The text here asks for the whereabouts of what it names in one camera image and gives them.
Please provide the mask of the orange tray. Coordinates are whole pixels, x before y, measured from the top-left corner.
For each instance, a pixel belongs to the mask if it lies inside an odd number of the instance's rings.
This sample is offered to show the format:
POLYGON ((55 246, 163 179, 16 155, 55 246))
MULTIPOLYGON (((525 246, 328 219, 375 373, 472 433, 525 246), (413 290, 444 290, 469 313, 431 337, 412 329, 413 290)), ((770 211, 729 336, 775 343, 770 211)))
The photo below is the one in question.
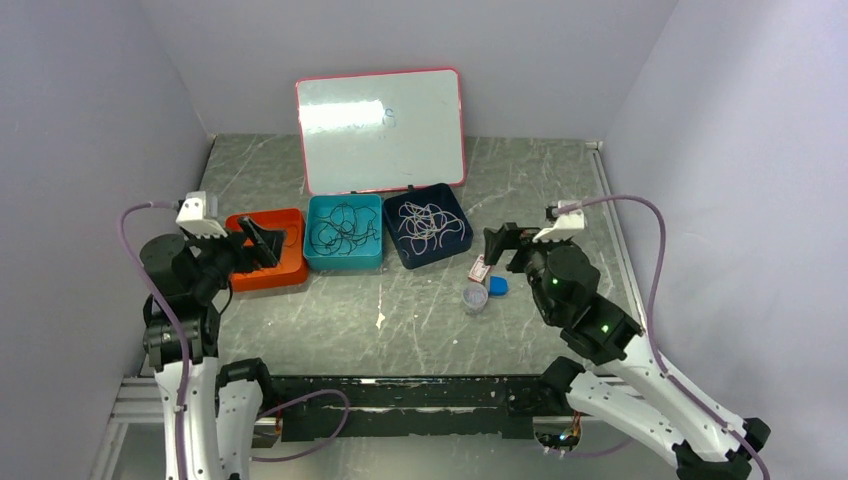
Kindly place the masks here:
POLYGON ((241 216, 250 217, 266 230, 284 230, 286 239, 279 264, 272 269, 262 269, 249 274, 233 274, 231 281, 234 291, 253 292, 305 282, 309 275, 309 267, 303 256, 305 229, 303 213, 297 208, 239 213, 229 216, 225 226, 231 230, 240 230, 237 219, 241 216))

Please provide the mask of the light blue tray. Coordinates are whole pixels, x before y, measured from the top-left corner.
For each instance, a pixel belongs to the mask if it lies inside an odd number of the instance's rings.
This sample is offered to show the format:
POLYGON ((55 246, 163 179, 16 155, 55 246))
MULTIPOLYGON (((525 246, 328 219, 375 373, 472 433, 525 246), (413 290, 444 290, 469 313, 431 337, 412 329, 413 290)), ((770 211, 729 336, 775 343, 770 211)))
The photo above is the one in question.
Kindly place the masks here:
POLYGON ((303 256, 315 271, 373 270, 383 262, 383 200, 376 194, 309 200, 303 256))

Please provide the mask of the navy blue tray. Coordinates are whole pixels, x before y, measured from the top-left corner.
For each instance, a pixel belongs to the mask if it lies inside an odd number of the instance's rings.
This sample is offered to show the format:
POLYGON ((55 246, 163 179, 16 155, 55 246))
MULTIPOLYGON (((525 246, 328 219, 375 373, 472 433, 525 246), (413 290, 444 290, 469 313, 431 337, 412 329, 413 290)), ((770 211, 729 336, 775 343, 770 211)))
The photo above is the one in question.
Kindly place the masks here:
POLYGON ((468 251, 474 231, 452 188, 438 183, 382 203, 383 223, 404 268, 414 270, 468 251))

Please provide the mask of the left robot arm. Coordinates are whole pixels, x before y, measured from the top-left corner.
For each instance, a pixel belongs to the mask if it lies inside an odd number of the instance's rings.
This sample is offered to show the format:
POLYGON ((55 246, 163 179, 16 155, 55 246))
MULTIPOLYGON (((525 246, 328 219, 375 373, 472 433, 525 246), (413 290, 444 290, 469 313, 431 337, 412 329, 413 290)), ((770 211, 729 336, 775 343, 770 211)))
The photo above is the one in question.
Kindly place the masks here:
POLYGON ((168 479, 247 478, 255 421, 277 400, 261 359, 219 358, 215 297, 234 274, 276 267, 287 238, 248 216, 237 223, 210 238, 160 235, 140 252, 153 287, 143 346, 163 406, 168 479))

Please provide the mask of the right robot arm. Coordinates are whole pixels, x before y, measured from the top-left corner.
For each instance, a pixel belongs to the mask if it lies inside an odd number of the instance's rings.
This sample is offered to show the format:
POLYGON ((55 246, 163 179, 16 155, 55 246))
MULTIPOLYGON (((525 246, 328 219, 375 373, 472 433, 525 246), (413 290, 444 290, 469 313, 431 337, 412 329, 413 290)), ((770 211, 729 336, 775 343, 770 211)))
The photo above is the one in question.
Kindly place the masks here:
POLYGON ((680 479, 746 479, 771 433, 759 418, 741 418, 695 388, 654 354, 646 330, 598 292, 601 274, 570 239, 536 241, 538 228, 512 222, 484 231, 483 260, 526 277, 545 324, 576 354, 540 376, 550 413, 568 409, 616 428, 663 458, 680 479))

